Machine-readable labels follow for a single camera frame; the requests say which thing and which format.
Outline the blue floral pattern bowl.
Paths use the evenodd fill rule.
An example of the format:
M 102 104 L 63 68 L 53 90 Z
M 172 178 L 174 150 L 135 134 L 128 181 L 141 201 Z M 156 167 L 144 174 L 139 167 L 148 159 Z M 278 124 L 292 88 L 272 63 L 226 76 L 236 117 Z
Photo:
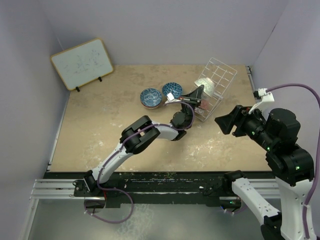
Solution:
M 146 103 L 147 106 L 161 104 L 162 94 L 155 88 L 146 88 L 140 94 L 140 102 Z

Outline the blue triangle pattern bowl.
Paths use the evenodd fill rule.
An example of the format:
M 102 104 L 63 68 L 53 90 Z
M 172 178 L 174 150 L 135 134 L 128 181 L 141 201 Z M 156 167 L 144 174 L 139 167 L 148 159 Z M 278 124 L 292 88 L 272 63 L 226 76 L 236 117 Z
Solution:
M 162 93 L 164 96 L 171 93 L 175 99 L 178 99 L 183 94 L 183 88 L 176 82 L 168 82 L 162 87 Z

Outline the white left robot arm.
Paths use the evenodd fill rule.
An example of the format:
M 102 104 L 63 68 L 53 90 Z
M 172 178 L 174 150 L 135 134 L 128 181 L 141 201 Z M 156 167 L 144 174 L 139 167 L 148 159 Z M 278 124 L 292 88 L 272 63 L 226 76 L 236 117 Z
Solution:
M 142 153 L 154 140 L 178 141 L 184 137 L 195 120 L 195 108 L 201 105 L 204 88 L 202 84 L 178 99 L 167 95 L 165 105 L 181 104 L 181 110 L 173 115 L 169 124 L 154 122 L 144 115 L 125 128 L 112 153 L 97 167 L 84 174 L 85 190 L 91 196 L 101 194 L 103 183 L 110 179 L 112 173 L 128 158 Z

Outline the orange floral pattern bowl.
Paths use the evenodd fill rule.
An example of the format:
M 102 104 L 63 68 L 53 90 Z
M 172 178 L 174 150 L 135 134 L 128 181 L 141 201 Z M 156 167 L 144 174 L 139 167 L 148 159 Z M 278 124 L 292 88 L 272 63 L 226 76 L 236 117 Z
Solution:
M 211 108 L 211 104 L 209 101 L 203 99 L 200 104 L 200 108 L 204 110 L 209 110 Z

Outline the white bowl maroon pattern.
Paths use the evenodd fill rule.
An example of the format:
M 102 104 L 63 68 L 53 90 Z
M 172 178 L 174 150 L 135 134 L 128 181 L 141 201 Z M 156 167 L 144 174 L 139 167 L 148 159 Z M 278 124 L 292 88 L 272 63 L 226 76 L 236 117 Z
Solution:
M 206 110 L 203 109 L 203 108 L 196 107 L 194 111 L 195 111 L 198 115 L 201 115 L 201 116 L 203 116 L 203 117 L 206 115 Z

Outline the white bowl green pattern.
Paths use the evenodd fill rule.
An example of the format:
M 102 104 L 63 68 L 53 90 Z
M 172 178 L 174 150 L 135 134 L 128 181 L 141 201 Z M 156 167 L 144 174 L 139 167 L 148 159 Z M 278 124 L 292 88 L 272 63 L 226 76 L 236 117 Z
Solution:
M 214 93 L 215 93 L 215 83 L 208 77 L 202 77 L 197 79 L 195 82 L 196 86 L 204 86 L 204 92 L 210 96 L 213 97 Z

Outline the small whiteboard yellow frame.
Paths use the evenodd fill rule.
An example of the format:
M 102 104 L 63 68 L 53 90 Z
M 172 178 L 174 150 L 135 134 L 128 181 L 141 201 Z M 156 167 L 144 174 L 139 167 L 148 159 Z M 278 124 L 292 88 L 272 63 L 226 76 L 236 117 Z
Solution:
M 114 67 L 100 38 L 87 41 L 50 57 L 50 61 L 69 91 L 112 73 Z

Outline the red rimmed bowl underneath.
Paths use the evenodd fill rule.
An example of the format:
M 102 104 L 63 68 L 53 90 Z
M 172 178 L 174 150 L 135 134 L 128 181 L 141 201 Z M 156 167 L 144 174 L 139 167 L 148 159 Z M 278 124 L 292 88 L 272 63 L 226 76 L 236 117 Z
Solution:
M 156 105 L 146 105 L 145 102 L 141 102 L 142 106 L 148 110 L 153 110 L 153 109 L 156 109 L 158 108 L 161 104 L 156 104 Z

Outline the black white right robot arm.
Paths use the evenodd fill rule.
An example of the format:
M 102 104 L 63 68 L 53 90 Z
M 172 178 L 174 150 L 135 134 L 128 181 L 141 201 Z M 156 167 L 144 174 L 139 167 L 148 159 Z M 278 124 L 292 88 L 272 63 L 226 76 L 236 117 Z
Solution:
M 273 207 L 250 185 L 242 171 L 224 175 L 222 190 L 237 195 L 252 211 L 266 240 L 317 240 L 311 209 L 305 203 L 315 178 L 312 156 L 297 143 L 300 123 L 288 109 L 274 108 L 268 118 L 259 109 L 236 105 L 226 115 L 215 118 L 223 134 L 248 136 L 265 151 L 265 159 L 275 176 L 281 210 Z

